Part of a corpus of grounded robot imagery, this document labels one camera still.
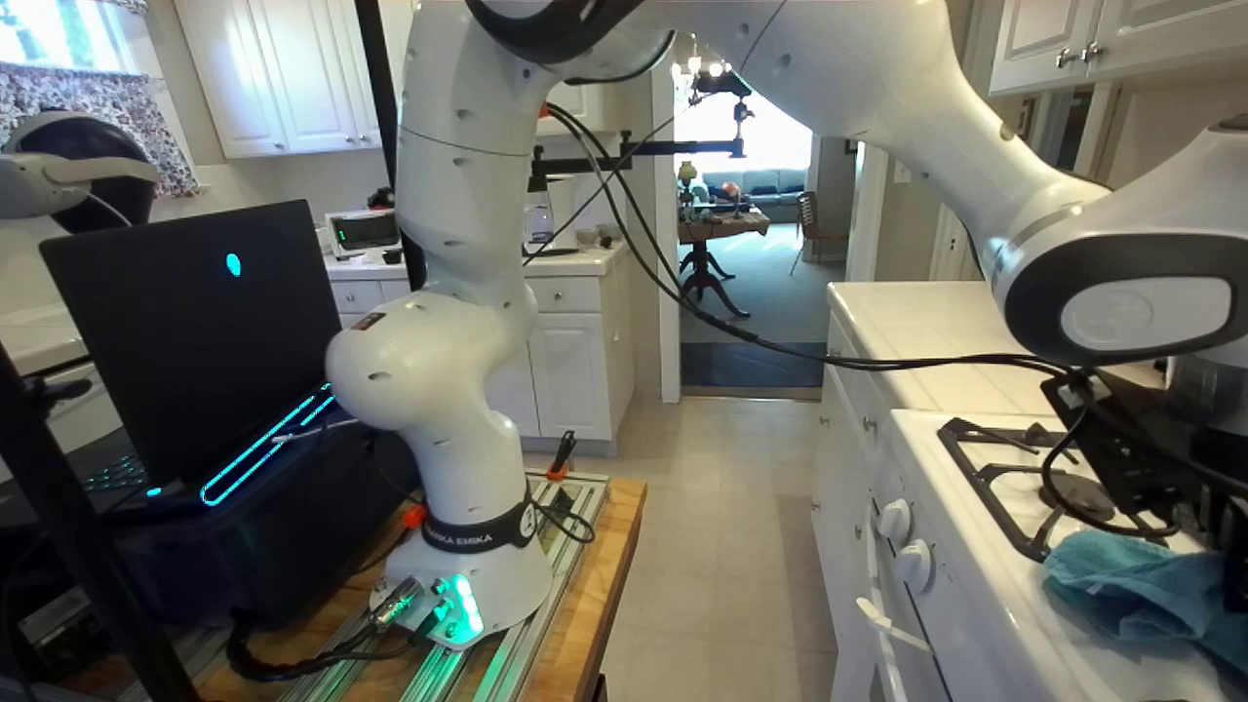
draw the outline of gas stove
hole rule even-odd
[[[875,473],[875,525],[948,698],[1248,698],[1191,643],[1121,643],[1068,620],[1046,593],[1041,556],[1090,522],[1055,507],[1041,459],[1061,442],[1055,418],[895,414]],[[1082,453],[1059,453],[1059,491],[1122,529]]]

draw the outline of laptop screen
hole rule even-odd
[[[38,248],[154,483],[198,487],[326,386],[341,313],[307,204]]]

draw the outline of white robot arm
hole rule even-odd
[[[721,40],[732,71],[817,131],[925,171],[1038,356],[1146,359],[1248,331],[1246,123],[1108,196],[1004,128],[957,63],[940,0],[426,0],[407,60],[400,226],[426,248],[428,287],[342,331],[328,366],[354,418],[417,453],[432,525],[387,577],[471,593],[471,617],[436,630],[444,643],[524,620],[550,590],[517,424],[485,396],[532,325],[521,226],[537,105],[563,79],[647,71],[671,30]],[[790,67],[817,67],[801,71],[817,87],[794,87]]]

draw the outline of blue cloth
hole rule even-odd
[[[1248,676],[1248,617],[1226,613],[1217,552],[1082,529],[1046,556],[1046,573],[1082,625],[1116,639],[1191,639]]]

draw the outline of laptop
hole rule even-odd
[[[72,453],[110,513],[224,507],[289,435],[342,420],[341,313],[307,204],[38,244],[123,427]]]

